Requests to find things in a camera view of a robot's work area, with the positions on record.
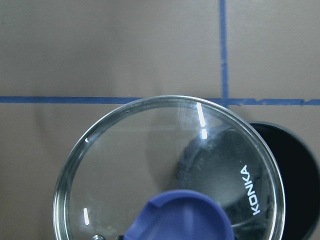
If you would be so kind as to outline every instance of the blue object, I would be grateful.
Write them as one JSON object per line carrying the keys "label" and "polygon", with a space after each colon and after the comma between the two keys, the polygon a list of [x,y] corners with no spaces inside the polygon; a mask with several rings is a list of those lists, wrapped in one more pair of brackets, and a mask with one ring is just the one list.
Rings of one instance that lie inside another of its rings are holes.
{"label": "blue object", "polygon": [[208,196],[172,190],[151,198],[124,240],[234,240],[231,223]]}

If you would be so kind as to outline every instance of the vertical blue line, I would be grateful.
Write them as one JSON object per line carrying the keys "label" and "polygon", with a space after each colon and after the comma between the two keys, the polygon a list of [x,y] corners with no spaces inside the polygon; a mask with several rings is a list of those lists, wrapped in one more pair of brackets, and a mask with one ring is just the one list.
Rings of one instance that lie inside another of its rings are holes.
{"label": "vertical blue line", "polygon": [[227,22],[226,1],[219,0],[220,10],[220,47],[221,47],[221,79],[223,106],[229,106],[228,61],[227,61]]}

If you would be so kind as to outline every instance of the transparent pot lid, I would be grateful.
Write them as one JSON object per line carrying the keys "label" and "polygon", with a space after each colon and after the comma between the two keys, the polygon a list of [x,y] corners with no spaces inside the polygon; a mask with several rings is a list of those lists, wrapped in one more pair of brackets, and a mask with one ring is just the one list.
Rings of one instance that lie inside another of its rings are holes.
{"label": "transparent pot lid", "polygon": [[57,181],[57,240],[117,240],[148,200],[205,194],[236,240],[279,240],[285,200],[278,166],[258,133],[231,111],[188,96],[125,104],[76,143]]}

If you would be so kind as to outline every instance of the white brand logo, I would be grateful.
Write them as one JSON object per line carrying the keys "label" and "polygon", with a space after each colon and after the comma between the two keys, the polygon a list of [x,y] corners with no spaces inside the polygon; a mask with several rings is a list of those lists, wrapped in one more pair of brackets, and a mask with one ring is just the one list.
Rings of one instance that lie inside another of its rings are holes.
{"label": "white brand logo", "polygon": [[241,174],[246,175],[246,177],[242,177],[242,179],[245,181],[244,186],[246,189],[248,189],[248,199],[249,199],[249,203],[251,205],[251,209],[253,211],[252,215],[257,215],[258,213],[260,213],[259,210],[259,204],[258,204],[258,199],[257,196],[255,195],[255,191],[252,191],[254,188],[254,185],[252,183],[252,181],[250,180],[250,173],[247,171],[247,165],[244,165],[244,167],[242,168],[242,170],[240,171]]}

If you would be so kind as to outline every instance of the blue line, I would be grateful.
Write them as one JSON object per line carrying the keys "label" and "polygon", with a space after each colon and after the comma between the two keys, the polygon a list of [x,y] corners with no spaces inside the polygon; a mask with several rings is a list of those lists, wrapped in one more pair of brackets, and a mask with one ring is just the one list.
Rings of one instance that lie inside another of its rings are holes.
{"label": "blue line", "polygon": [[220,9],[220,47],[221,47],[221,78],[222,78],[222,99],[223,105],[228,107],[229,86],[228,86],[228,60],[227,60],[227,20],[226,2],[219,0]]}
{"label": "blue line", "polygon": [[[0,96],[1,104],[127,104],[142,97],[91,97],[91,96]],[[320,99],[301,98],[206,98],[219,105],[266,106],[320,106]]]}

